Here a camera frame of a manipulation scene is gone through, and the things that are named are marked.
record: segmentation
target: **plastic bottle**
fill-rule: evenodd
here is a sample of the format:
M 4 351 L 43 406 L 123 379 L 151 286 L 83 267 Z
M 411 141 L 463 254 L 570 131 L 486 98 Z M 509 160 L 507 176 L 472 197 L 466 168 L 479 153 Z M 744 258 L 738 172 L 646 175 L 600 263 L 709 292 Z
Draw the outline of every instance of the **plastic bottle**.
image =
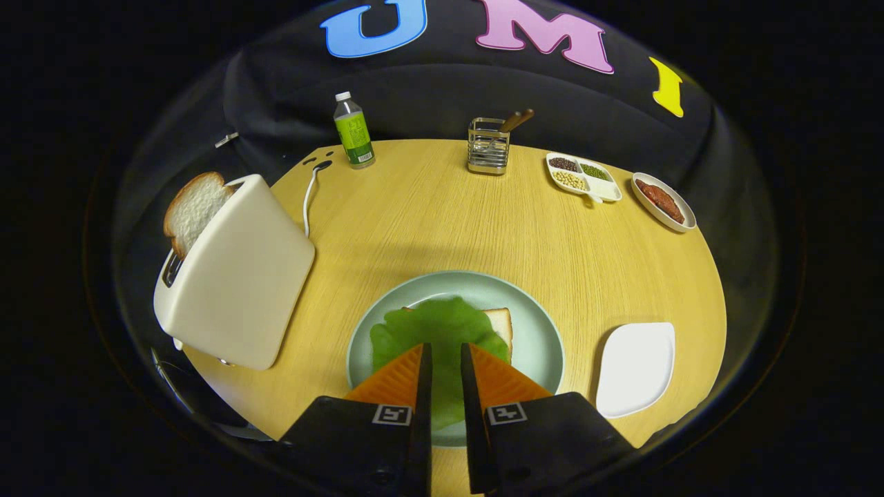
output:
M 338 128 L 340 142 L 344 145 L 347 157 L 354 169 L 374 164 L 375 151 L 371 147 L 369 129 L 362 115 L 362 107 L 350 98 L 350 92 L 334 96 L 338 108 L 334 112 L 334 124 Z

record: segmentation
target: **white cable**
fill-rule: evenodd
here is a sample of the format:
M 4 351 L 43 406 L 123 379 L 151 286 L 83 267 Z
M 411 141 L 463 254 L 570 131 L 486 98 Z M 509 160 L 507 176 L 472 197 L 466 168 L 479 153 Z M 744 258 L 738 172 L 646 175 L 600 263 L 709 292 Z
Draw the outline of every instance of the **white cable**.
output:
M 310 200 L 310 189 L 313 188 L 313 183 L 316 182 L 316 173 L 318 170 L 316 168 L 313 169 L 313 178 L 310 179 L 310 184 L 307 185 L 307 194 L 304 195 L 304 236 L 310 236 L 310 225 L 307 222 L 307 201 Z

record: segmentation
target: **bread slice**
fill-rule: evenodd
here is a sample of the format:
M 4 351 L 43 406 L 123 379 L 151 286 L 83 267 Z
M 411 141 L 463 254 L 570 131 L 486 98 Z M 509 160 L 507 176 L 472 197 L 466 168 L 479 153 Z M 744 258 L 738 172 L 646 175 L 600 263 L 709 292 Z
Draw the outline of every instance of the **bread slice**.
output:
M 488 309 L 482 312 L 491 320 L 492 330 L 507 344 L 507 358 L 513 362 L 513 319 L 509 316 L 509 309 Z
M 233 191 L 225 187 L 220 173 L 204 172 L 188 181 L 175 195 L 163 219 L 163 234 L 171 238 L 172 250 L 180 259 L 187 257 L 202 230 Z

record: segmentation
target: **white oval plate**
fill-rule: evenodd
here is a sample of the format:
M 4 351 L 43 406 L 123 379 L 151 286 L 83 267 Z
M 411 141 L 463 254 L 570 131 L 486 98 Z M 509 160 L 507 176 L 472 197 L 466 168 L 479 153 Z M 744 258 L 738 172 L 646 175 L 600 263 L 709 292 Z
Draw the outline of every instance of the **white oval plate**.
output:
M 402 283 L 377 300 L 362 316 L 347 350 L 350 388 L 371 376 L 371 327 L 384 322 L 384 314 L 414 307 L 429 299 L 460 296 L 476 309 L 509 309 L 513 322 L 513 367 L 555 394 L 565 374 L 565 348 L 553 319 L 534 298 L 519 287 L 489 274 L 442 271 Z M 461 421 L 431 435 L 432 444 L 466 447 L 467 426 Z
M 633 323 L 617 328 L 602 352 L 596 410 L 612 419 L 649 408 L 669 387 L 674 366 L 672 323 Z
M 587 165 L 595 167 L 596 169 L 599 169 L 602 172 L 604 172 L 607 175 L 608 179 L 610 179 L 611 181 L 600 180 L 599 178 L 596 178 L 594 176 L 590 176 L 589 174 L 585 174 L 582 172 L 583 169 L 581 169 L 581 172 L 573 172 L 573 171 L 568 171 L 567 169 L 559 169 L 558 167 L 553 167 L 553 165 L 550 164 L 550 160 L 554 159 L 556 157 L 561 157 L 561 158 L 567 159 L 571 162 L 574 162 L 577 164 L 577 167 L 580 167 L 580 163 L 585 163 Z M 565 191 L 568 191 L 568 192 L 571 192 L 574 194 L 578 194 L 578 195 L 585 195 L 586 194 L 586 192 L 579 191 L 575 188 L 571 188 L 567 185 L 563 185 L 562 183 L 560 183 L 553 176 L 554 171 L 564 171 L 564 172 L 569 172 L 571 174 L 574 174 L 576 177 L 583 180 L 583 183 L 586 184 L 586 186 L 590 192 L 592 192 L 595 196 L 601 198 L 605 202 L 617 202 L 618 200 L 623 198 L 623 193 L 620 191 L 620 187 L 617 186 L 617 183 L 613 182 L 613 176 L 611 176 L 611 173 L 602 164 L 599 164 L 598 162 L 591 161 L 590 159 L 584 159 L 582 157 L 574 157 L 574 156 L 568 156 L 565 154 L 560 154 L 558 152 L 550 152 L 550 153 L 546 154 L 546 169 L 549 171 L 550 177 L 552 178 L 553 181 L 555 181 L 555 184 L 558 185 L 559 188 L 561 188 Z
M 668 193 L 669 196 L 675 201 L 675 206 L 678 207 L 678 210 L 682 212 L 684 216 L 684 223 L 679 223 L 669 217 L 660 207 L 654 205 L 651 202 L 651 199 L 644 196 L 642 190 L 638 188 L 638 184 L 636 180 L 644 181 L 649 185 L 655 185 L 660 187 L 664 192 Z M 664 225 L 674 229 L 677 232 L 684 233 L 688 230 L 692 230 L 697 227 L 697 218 L 694 216 L 694 211 L 691 210 L 690 206 L 687 202 L 684 201 L 681 195 L 678 195 L 675 190 L 670 188 L 666 183 L 660 181 L 650 174 L 645 174 L 643 172 L 633 172 L 632 173 L 632 191 L 635 192 L 638 197 L 638 201 L 650 212 L 657 220 Z

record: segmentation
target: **pink letter m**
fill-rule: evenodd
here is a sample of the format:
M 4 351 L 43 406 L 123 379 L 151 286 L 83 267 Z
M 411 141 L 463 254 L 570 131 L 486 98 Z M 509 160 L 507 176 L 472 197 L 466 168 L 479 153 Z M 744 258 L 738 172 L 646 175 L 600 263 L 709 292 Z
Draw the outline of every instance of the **pink letter m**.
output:
M 600 73 L 612 74 L 602 44 L 604 29 L 571 14 L 560 14 L 547 21 L 519 0 L 479 0 L 485 4 L 488 31 L 476 43 L 489 49 L 521 50 L 525 42 L 515 37 L 515 25 L 528 35 L 538 50 L 547 54 L 565 37 L 571 47 L 561 55 L 567 60 Z

